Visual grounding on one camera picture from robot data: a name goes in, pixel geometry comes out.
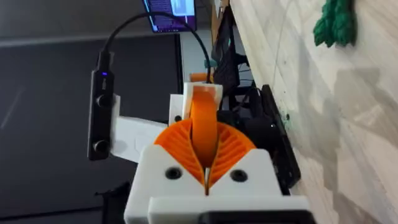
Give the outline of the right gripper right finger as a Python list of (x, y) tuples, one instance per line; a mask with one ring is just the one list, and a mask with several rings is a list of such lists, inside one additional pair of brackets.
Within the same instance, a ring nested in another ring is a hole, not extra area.
[(282, 195), (270, 154), (236, 128), (218, 123), (218, 145), (208, 177), (210, 197)]

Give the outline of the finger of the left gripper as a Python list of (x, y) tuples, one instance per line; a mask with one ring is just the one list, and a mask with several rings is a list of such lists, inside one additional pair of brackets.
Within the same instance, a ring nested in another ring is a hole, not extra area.
[(223, 96), (221, 85), (188, 82), (183, 91), (183, 119), (192, 120), (193, 149), (203, 167), (211, 167), (218, 143), (217, 110)]
[(169, 104), (169, 125), (183, 119), (183, 95), (171, 94)]

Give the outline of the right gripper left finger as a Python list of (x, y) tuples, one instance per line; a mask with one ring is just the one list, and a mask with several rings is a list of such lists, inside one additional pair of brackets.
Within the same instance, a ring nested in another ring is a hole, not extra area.
[(205, 171), (193, 149), (192, 121), (172, 124), (142, 152), (124, 221), (198, 223), (205, 198)]

